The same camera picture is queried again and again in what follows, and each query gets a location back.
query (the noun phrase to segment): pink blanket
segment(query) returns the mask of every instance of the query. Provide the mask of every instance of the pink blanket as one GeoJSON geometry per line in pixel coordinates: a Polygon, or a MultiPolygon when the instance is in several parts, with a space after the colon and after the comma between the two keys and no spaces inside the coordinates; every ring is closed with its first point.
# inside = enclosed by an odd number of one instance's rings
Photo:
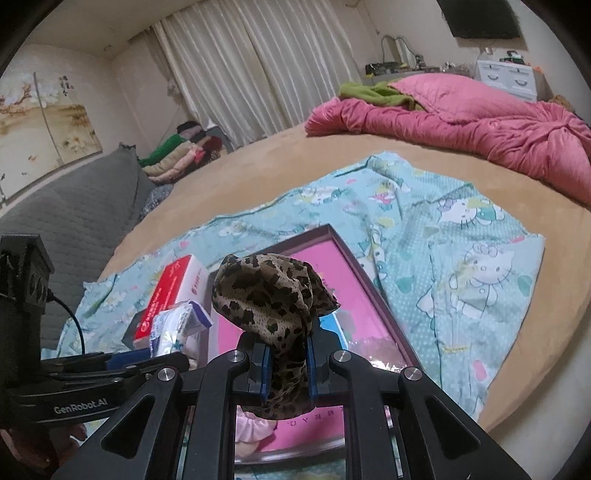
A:
{"type": "Polygon", "coordinates": [[[527,103],[475,80],[445,73],[396,82],[425,112],[334,98],[312,112],[310,136],[386,135],[478,154],[591,203],[591,130],[554,103],[527,103]]]}

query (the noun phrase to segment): white drawer unit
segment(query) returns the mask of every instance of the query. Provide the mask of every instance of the white drawer unit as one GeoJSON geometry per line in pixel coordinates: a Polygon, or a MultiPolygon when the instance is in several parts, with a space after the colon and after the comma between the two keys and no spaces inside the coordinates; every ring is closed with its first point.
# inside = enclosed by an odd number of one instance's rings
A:
{"type": "Polygon", "coordinates": [[[478,60],[480,81],[526,102],[546,100],[544,76],[526,65],[478,60]]]}

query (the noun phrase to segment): tan bedspread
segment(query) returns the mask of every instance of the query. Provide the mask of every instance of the tan bedspread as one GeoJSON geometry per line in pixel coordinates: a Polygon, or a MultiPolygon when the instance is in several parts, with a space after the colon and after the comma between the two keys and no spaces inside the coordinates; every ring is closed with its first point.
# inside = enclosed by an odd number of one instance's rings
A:
{"type": "Polygon", "coordinates": [[[235,213],[384,150],[424,170],[471,181],[530,232],[546,238],[531,307],[490,389],[490,430],[534,390],[568,345],[591,297],[591,213],[541,183],[471,155],[373,135],[306,138],[302,126],[222,157],[175,185],[120,244],[102,277],[222,213],[235,213]]]}

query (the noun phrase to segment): leopard print cloth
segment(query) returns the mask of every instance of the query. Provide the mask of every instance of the leopard print cloth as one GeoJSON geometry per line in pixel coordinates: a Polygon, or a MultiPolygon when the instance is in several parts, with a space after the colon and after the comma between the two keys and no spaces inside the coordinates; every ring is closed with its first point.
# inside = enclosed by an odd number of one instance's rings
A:
{"type": "Polygon", "coordinates": [[[228,255],[213,282],[216,311],[271,346],[273,371],[268,401],[243,407],[267,420],[309,412],[306,337],[312,319],[339,308],[336,298],[306,262],[283,255],[228,255]]]}

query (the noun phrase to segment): red box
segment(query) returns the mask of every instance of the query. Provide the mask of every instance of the red box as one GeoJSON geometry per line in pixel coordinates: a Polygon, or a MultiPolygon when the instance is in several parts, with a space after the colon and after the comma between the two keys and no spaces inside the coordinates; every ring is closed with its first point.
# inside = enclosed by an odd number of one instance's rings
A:
{"type": "Polygon", "coordinates": [[[135,331],[134,347],[150,345],[154,317],[175,303],[193,300],[203,304],[207,287],[207,269],[193,255],[186,255],[167,265],[135,331]]]}

